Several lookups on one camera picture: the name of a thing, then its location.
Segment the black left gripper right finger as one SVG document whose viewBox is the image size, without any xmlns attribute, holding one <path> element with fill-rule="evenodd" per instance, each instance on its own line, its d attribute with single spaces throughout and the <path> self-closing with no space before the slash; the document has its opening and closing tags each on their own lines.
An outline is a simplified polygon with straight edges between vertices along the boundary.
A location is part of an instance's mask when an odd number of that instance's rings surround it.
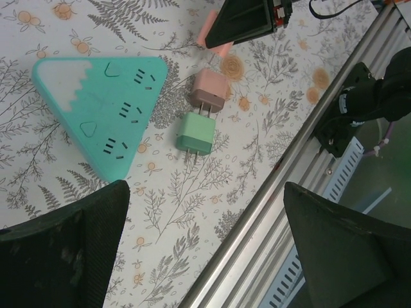
<svg viewBox="0 0 411 308">
<path fill-rule="evenodd" d="M 305 278 L 290 307 L 410 307 L 410 229 L 287 182 L 284 207 Z"/>
</svg>

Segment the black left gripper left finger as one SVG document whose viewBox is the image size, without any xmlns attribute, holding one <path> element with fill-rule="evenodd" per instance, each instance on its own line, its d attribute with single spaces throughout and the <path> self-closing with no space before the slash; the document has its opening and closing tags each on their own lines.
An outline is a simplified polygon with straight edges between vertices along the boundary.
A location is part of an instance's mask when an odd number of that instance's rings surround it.
<svg viewBox="0 0 411 308">
<path fill-rule="evenodd" d="M 128 211 L 117 180 L 1 231 L 1 307 L 102 307 Z"/>
</svg>

